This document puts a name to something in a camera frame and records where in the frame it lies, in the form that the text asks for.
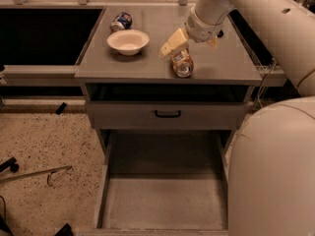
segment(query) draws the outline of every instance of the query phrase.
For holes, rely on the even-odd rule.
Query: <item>cabinet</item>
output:
[[[191,42],[194,73],[177,78],[158,51],[183,26],[188,10],[108,6],[77,69],[105,155],[94,218],[102,235],[121,229],[226,233],[224,152],[261,77],[226,19],[218,49]],[[132,15],[133,29],[150,37],[132,57],[106,44],[109,24],[121,11]]]

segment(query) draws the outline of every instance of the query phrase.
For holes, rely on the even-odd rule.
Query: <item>can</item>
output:
[[[110,24],[112,31],[116,32],[119,30],[128,30],[132,25],[132,18],[130,14],[126,12],[121,12]]]
[[[194,70],[194,62],[191,59],[188,50],[179,51],[171,55],[173,70],[178,77],[189,77]]]

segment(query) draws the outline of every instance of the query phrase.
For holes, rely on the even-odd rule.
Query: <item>drawer handle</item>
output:
[[[181,111],[155,111],[155,115],[157,118],[178,118],[181,116]]]

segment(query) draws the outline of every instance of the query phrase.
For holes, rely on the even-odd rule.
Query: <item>gold can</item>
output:
[[[170,56],[173,70],[178,77],[189,77],[193,73],[194,62],[188,50],[179,51]]]

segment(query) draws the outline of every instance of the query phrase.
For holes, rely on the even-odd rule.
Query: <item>concrete floor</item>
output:
[[[0,183],[14,235],[54,235],[66,223],[74,233],[91,230],[104,156],[88,116],[0,113],[0,132],[0,163],[14,156],[20,165],[18,173],[6,169],[0,179],[72,165],[53,174],[53,186],[47,174]]]

